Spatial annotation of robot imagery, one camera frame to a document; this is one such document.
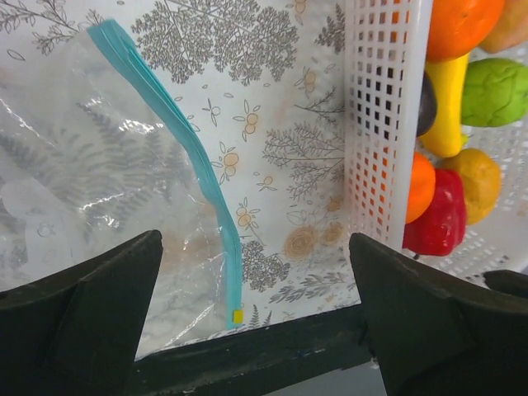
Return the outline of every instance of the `red bell pepper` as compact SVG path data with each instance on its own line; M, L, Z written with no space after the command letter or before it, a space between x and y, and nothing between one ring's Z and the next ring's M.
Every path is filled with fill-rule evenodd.
M422 216L405 226L403 247L417 254L443 257L464 240L468 216L459 174L443 169L435 173L432 203Z

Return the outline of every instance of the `gray floor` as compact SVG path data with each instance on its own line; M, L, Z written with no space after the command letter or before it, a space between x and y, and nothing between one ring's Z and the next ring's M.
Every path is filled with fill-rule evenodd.
M277 390L267 396L386 396L380 370L372 364L331 373Z

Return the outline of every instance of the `plastic zip bag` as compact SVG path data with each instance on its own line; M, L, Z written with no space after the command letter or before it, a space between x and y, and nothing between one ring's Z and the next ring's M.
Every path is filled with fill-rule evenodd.
M237 230L186 117L115 22L0 84L0 290L147 229L163 259L137 358L233 328Z

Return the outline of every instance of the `eggplant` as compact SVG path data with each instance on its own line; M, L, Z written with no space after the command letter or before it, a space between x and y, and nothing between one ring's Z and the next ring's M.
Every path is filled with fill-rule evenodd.
M433 126L437 112L438 103L436 102L435 88L432 86L432 81L427 72L423 72L416 136L422 136Z

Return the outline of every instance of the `perforated basket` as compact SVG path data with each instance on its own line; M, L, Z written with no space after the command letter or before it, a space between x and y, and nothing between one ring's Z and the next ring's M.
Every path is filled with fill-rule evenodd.
M433 0L346 3L346 176L350 233L401 250L417 114ZM495 56L528 63L528 46ZM472 60L484 52L475 50ZM528 118L503 128L469 130L469 146L502 167L502 194L485 220L468 228L449 257L423 261L468 281L528 257Z

